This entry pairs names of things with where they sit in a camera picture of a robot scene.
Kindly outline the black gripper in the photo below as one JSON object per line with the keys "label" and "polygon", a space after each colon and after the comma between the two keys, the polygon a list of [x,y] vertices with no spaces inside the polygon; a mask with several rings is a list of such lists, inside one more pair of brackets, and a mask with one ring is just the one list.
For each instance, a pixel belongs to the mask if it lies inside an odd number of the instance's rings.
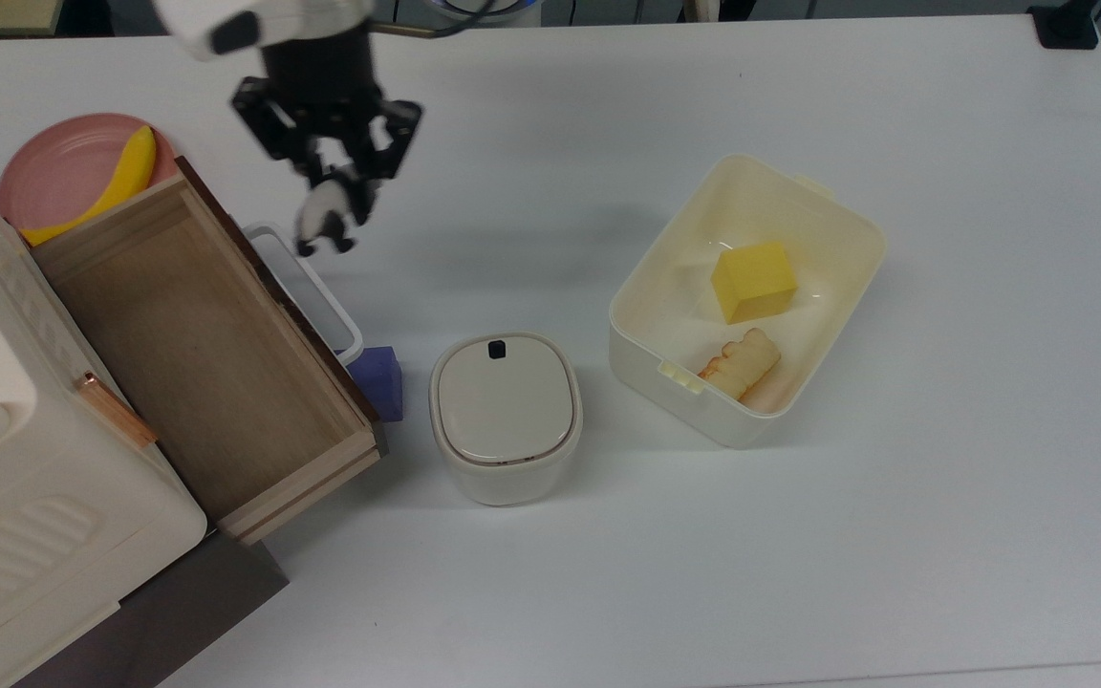
{"label": "black gripper", "polygon": [[[325,178],[318,136],[283,103],[316,113],[342,127],[333,136],[358,139],[350,153],[349,199],[355,222],[370,221],[381,184],[397,177],[424,113],[422,103],[382,100],[377,81],[371,28],[319,39],[293,39],[261,50],[265,78],[248,75],[237,86],[231,109],[272,160],[287,161],[313,190]],[[373,140],[379,118],[388,136],[384,148]]]}

